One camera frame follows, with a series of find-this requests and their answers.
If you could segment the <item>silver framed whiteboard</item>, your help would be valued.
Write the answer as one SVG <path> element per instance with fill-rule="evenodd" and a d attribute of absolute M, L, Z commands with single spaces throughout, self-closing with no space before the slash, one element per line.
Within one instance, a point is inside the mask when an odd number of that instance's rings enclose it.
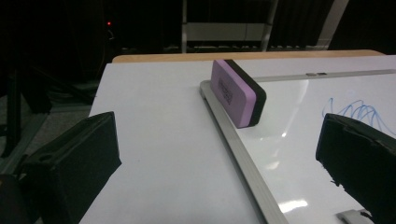
<path fill-rule="evenodd" d="M 326 114 L 359 120 L 396 138 L 396 69 L 260 77 L 260 121 L 233 125 L 209 81 L 201 93 L 267 224 L 361 224 L 362 206 L 316 159 Z"/>

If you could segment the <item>purple whiteboard eraser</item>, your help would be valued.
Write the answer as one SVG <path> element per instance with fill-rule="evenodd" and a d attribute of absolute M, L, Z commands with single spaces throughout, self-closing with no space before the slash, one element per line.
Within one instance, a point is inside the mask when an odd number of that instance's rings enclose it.
<path fill-rule="evenodd" d="M 213 62 L 210 88 L 236 128 L 259 123 L 267 99 L 266 92 L 235 61 Z"/>

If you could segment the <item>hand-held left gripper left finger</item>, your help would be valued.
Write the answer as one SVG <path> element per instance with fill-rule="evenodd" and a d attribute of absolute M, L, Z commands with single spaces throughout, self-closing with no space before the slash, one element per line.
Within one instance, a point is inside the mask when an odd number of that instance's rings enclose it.
<path fill-rule="evenodd" d="M 115 114 L 106 112 L 33 153 L 22 172 L 45 224 L 78 224 L 120 166 Z"/>

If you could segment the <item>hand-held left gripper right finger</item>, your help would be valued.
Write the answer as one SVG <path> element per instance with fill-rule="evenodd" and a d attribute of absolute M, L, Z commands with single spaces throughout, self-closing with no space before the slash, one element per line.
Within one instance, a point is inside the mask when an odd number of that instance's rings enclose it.
<path fill-rule="evenodd" d="M 396 224 L 396 139 L 356 119 L 327 114 L 316 160 L 374 224 Z"/>

